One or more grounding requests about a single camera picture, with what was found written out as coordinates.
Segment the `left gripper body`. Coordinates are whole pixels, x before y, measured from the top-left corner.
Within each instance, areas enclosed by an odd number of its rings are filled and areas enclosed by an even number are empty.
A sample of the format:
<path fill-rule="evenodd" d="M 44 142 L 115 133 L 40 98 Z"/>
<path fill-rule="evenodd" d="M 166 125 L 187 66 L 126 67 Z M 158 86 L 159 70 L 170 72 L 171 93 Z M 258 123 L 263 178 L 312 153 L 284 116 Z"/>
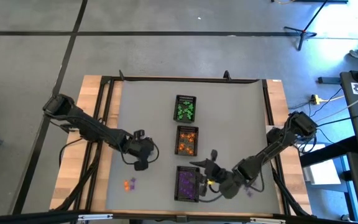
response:
<path fill-rule="evenodd" d="M 154 150 L 154 142 L 152 138 L 133 139 L 128 146 L 128 153 L 142 162 L 148 162 L 149 156 Z"/>

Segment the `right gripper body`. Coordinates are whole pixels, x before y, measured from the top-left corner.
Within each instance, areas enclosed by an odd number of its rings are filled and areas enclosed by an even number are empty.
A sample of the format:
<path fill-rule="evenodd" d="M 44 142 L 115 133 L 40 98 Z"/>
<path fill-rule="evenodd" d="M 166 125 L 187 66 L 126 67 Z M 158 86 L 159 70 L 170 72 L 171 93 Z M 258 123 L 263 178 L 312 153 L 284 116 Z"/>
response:
<path fill-rule="evenodd" d="M 229 171 L 227 171 L 225 168 L 214 166 L 210 171 L 208 171 L 208 179 L 215 183 L 222 184 L 228 178 Z"/>

